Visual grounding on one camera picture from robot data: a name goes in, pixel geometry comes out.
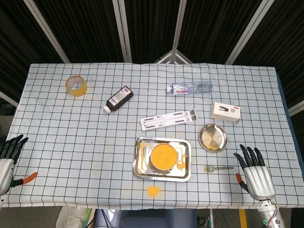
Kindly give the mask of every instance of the robotic hand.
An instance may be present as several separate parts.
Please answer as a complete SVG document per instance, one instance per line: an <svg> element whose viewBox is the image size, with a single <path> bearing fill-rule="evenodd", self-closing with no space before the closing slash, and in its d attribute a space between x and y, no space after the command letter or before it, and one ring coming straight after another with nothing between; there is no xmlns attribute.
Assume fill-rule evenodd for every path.
<svg viewBox="0 0 304 228"><path fill-rule="evenodd" d="M29 177L19 180L13 179L15 165L20 156L23 145L28 141L28 138L21 140L23 135L17 138L12 138L9 141L0 141L0 198L10 188L18 185L26 184L36 178L37 172Z"/></svg>
<svg viewBox="0 0 304 228"><path fill-rule="evenodd" d="M239 173L236 174L237 181L242 189L249 192L252 198L258 200L258 211L264 226L267 228L285 228L284 221L276 204L271 201L275 196L275 188L272 182L268 168L265 166L261 152L255 148L255 153L250 147L248 151L243 145L240 145L245 161L238 154L234 153L238 163L244 171L247 184L245 184Z"/></svg>

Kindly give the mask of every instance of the floor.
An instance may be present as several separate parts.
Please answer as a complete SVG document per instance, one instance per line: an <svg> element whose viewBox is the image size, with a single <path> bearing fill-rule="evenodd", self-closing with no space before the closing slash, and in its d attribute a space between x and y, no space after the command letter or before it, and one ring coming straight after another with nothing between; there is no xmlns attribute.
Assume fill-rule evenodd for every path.
<svg viewBox="0 0 304 228"><path fill-rule="evenodd" d="M13 116L0 116L0 137L9 132ZM61 207L33 207L33 208L2 208L0 212L1 228L54 228ZM291 209L280 209L286 228L290 228ZM215 209L215 228L239 228L239 213L237 209ZM207 217L209 210L198 210L200 217ZM247 227L261 228L257 210L246 210Z"/></svg>

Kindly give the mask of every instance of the dark bottle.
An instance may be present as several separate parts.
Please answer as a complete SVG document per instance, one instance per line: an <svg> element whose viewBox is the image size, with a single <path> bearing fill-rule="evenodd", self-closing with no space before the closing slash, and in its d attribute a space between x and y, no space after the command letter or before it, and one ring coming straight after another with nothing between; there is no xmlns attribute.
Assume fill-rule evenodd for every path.
<svg viewBox="0 0 304 228"><path fill-rule="evenodd" d="M112 111L116 111L120 106L127 102L131 97L133 97L133 92L126 86L124 86L121 90L119 90L114 96L112 96L106 102L106 106L104 106L104 110L107 113Z"/></svg>

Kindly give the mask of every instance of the metal spoon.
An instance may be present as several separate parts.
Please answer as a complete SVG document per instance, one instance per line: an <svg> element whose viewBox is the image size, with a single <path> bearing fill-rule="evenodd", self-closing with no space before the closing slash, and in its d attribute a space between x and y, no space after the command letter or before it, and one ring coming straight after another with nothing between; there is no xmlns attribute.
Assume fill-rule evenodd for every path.
<svg viewBox="0 0 304 228"><path fill-rule="evenodd" d="M232 166L221 166L221 167L215 167L213 165L207 165L205 166L205 171L206 172L213 172L214 170L232 170Z"/></svg>

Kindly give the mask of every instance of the bottle label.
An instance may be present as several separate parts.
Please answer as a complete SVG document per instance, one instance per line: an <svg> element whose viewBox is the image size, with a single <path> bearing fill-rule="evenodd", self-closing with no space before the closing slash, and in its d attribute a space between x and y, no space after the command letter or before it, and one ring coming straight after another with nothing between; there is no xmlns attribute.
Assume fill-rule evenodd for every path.
<svg viewBox="0 0 304 228"><path fill-rule="evenodd" d="M184 86L179 86L174 89L174 92L177 94L187 94L189 93L189 89Z"/></svg>
<svg viewBox="0 0 304 228"><path fill-rule="evenodd" d="M125 98L129 93L131 93L131 91L127 87L124 87L117 94L112 96L111 99L109 100L109 102L115 106L123 98Z"/></svg>

